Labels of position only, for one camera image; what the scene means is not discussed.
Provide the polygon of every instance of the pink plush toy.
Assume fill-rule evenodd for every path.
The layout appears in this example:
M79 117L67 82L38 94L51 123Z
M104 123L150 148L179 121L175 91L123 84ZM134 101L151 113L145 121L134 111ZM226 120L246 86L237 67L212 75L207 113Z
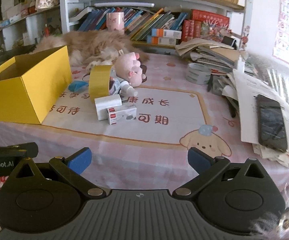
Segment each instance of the pink plush toy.
M142 73L138 53L128 53L119 56L114 63L116 75L129 82L132 87L141 85L146 75Z

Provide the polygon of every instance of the fluffy cat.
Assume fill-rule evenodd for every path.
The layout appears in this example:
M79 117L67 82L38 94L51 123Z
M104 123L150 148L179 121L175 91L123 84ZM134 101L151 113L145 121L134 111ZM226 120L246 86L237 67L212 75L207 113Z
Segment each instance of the fluffy cat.
M147 54L132 46L128 36L121 34L119 31L108 32L107 30L71 31L58 37L49 36L43 38L32 53L61 46L68 47L70 65L73 67L82 65L91 67L92 62L99 60L114 61L113 54L109 55L110 58L103 58L104 54L101 52L105 51L106 48L116 51L122 49L124 53L137 52L142 63L149 59Z

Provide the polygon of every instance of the black phone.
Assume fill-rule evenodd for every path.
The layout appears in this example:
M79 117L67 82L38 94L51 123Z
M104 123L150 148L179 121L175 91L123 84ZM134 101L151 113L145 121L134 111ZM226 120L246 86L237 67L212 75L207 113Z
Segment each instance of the black phone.
M259 144L285 153L288 149L286 128L279 102L257 96Z

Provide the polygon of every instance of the yellow tape roll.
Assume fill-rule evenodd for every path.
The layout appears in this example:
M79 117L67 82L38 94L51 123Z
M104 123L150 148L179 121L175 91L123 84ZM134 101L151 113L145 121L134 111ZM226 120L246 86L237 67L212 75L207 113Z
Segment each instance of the yellow tape roll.
M95 98L109 95L110 70L112 65L94 66L90 72L89 95L93 102Z

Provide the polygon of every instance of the desk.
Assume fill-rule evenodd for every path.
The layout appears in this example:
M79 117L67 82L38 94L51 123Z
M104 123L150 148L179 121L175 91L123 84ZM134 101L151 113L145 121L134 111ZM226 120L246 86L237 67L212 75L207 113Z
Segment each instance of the desk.
M251 144L240 141L239 119L230 117L226 101L208 93L206 86L185 79L187 63L184 60L175 56L149 55L150 61L146 63L148 80L143 83L146 88L139 89L137 120L125 124L128 129L118 132L119 129L109 126L106 120L94 121L95 109L87 91L72 98L66 92L50 110L43 125L0 122L0 145L34 141L39 146L36 162L47 162L57 155L67 157L82 147L89 147L93 153L92 163L82 175L99 186L121 189L168 188L173 191L194 178L197 173L187 163L185 146L190 147L196 142L197 129L205 124L216 127L212 128L212 136L221 142L222 147L218 144L218 148L232 162L259 157L253 153ZM81 79L84 73L85 69L72 69L74 80ZM155 100L152 105L145 98L149 96L146 94L149 90L150 97ZM162 98L161 93L169 93L168 98ZM174 105L171 112L167 110L168 105L159 103L166 99L165 103L170 107ZM190 107L181 101L191 99L193 105ZM61 113L59 108L64 106L66 108ZM77 107L80 112L74 114L71 109ZM152 119L145 123L139 114L150 114ZM166 119L157 119L160 115L172 117L168 125L164 125ZM289 180L289 169L268 160L260 161L282 189Z

